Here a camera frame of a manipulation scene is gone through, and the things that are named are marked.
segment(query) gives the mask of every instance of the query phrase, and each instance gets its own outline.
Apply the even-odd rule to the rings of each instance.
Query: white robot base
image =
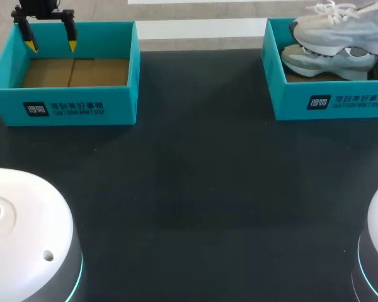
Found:
[[[0,302],[85,301],[70,209],[42,178],[0,169]]]
[[[378,190],[358,240],[352,284],[359,302],[378,301]]]

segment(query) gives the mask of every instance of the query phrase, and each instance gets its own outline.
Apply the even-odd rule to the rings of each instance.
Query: dark table surface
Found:
[[[0,121],[0,167],[63,194],[90,301],[355,301],[378,119],[275,121],[258,50],[143,53],[135,126]]]

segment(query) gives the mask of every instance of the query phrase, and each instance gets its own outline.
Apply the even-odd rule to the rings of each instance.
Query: printed logo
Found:
[[[329,94],[322,96],[311,96],[307,110],[326,109],[329,105],[331,96]]]
[[[24,102],[23,104],[29,116],[49,116],[44,102]]]

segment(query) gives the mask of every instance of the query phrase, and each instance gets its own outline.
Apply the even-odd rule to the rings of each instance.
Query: shoe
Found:
[[[297,18],[290,30],[306,49],[334,56],[347,47],[378,55],[378,2],[357,8],[353,4],[317,4],[314,16]]]
[[[366,81],[368,71],[377,63],[377,56],[357,48],[346,48],[334,57],[322,57],[295,44],[284,48],[282,61],[304,77],[331,72],[349,81]]]

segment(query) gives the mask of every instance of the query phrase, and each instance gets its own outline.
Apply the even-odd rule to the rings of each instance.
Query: teal box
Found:
[[[63,23],[32,23],[34,53],[13,26],[0,54],[0,116],[6,126],[133,125],[140,48],[132,22],[76,23],[72,53]],[[127,86],[20,88],[31,59],[129,59]]]
[[[296,44],[289,30],[293,20],[266,24],[262,61],[276,119],[378,118],[378,81],[286,81],[280,54]]]

